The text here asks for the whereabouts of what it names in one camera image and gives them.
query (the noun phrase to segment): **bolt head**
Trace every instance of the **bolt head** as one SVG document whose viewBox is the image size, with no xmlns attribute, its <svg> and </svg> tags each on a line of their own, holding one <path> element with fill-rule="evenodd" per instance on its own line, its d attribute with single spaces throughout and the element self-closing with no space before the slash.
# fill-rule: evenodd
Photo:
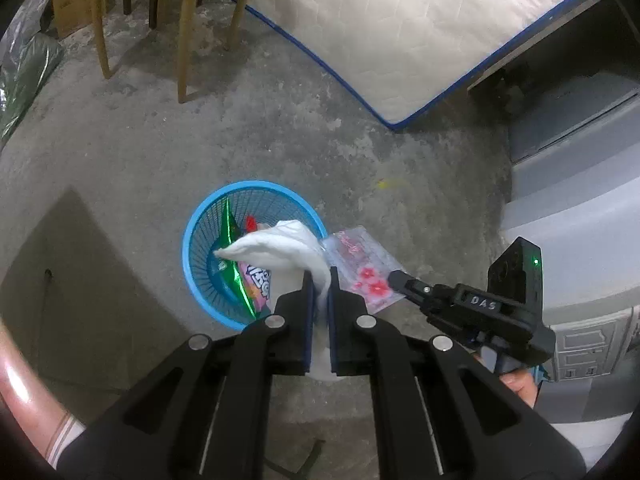
<svg viewBox="0 0 640 480">
<path fill-rule="evenodd" d="M 445 335 L 434 337 L 431 343 L 436 350 L 440 350 L 441 352 L 446 352 L 453 348 L 453 341 Z"/>
<path fill-rule="evenodd" d="M 264 319 L 264 324 L 269 328 L 280 328 L 284 325 L 284 318 L 282 316 L 278 316 L 278 314 L 273 314 Z"/>
<path fill-rule="evenodd" d="M 189 348 L 191 350 L 204 350 L 209 346 L 209 338 L 204 334 L 192 335 L 189 338 Z"/>
<path fill-rule="evenodd" d="M 373 328 L 375 327 L 376 323 L 376 318 L 373 316 L 359 316 L 358 319 L 356 319 L 356 324 L 360 328 Z"/>
</svg>

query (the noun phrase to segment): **mattress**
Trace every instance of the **mattress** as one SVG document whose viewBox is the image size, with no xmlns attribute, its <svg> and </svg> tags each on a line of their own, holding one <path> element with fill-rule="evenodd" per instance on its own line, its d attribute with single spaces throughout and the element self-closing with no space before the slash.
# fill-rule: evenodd
<svg viewBox="0 0 640 480">
<path fill-rule="evenodd" d="M 248 9 L 401 127 L 565 1 L 249 0 Z"/>
</svg>

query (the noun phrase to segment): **plastic sheet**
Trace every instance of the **plastic sheet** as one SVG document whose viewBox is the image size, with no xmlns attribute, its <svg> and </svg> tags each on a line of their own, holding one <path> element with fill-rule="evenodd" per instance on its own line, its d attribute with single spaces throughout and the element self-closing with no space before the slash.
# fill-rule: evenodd
<svg viewBox="0 0 640 480">
<path fill-rule="evenodd" d="M 338 269 L 340 286 L 361 295 L 370 314 L 404 298 L 386 280 L 392 270 L 404 269 L 364 227 L 330 235 L 322 246 L 329 264 Z"/>
<path fill-rule="evenodd" d="M 0 150 L 62 59 L 62 48 L 38 34 L 49 0 L 25 0 L 0 40 Z"/>
<path fill-rule="evenodd" d="M 62 56 L 60 44 L 38 32 L 21 49 L 15 67 L 0 68 L 0 149 Z"/>
</svg>

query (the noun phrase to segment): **mesh basket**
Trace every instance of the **mesh basket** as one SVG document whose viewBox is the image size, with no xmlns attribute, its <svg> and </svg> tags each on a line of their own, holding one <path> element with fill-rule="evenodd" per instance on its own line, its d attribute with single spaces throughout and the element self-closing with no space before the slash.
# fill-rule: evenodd
<svg viewBox="0 0 640 480">
<path fill-rule="evenodd" d="M 220 323 L 242 330 L 254 318 L 228 301 L 212 283 L 210 268 L 218 248 L 223 202 L 229 198 L 231 211 L 240 227 L 248 215 L 258 223 L 274 226 L 280 220 L 300 220 L 318 238 L 326 229 L 313 208 L 286 187 L 260 180 L 230 184 L 208 196 L 194 211 L 182 240 L 182 269 L 200 306 Z"/>
</svg>

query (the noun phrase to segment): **finger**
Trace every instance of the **finger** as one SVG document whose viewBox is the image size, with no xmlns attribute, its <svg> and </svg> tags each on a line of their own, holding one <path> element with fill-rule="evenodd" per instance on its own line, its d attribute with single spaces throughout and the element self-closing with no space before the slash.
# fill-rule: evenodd
<svg viewBox="0 0 640 480">
<path fill-rule="evenodd" d="M 518 370 L 509 374 L 504 374 L 500 380 L 524 402 L 533 408 L 538 396 L 538 388 L 532 375 L 526 370 Z"/>
</svg>

